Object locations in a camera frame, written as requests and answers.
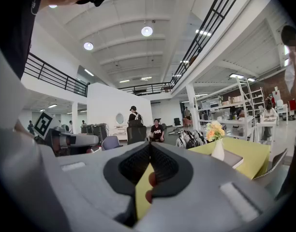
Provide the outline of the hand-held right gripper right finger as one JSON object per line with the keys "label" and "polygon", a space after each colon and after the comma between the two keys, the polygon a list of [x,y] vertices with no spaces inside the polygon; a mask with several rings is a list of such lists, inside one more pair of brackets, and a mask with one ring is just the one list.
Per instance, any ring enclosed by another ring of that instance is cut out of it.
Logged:
{"label": "hand-held right gripper right finger", "polygon": [[280,204],[267,190],[211,156],[152,143],[157,178],[139,232],[258,232]]}

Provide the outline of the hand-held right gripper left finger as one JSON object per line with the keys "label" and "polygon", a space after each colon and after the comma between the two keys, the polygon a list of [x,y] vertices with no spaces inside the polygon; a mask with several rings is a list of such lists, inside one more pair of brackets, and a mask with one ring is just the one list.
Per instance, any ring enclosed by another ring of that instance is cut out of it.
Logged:
{"label": "hand-held right gripper left finger", "polygon": [[47,232],[150,232],[153,219],[137,219],[135,186],[149,162],[149,143],[56,157],[40,147],[45,174]]}

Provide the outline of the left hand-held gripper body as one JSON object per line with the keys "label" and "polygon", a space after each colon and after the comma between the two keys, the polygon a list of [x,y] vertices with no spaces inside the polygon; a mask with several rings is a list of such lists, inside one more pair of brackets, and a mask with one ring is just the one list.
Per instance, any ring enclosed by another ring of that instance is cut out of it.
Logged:
{"label": "left hand-held gripper body", "polygon": [[91,152],[99,138],[95,135],[74,134],[66,130],[54,116],[42,112],[34,123],[36,141],[49,146],[56,156],[85,154]]}

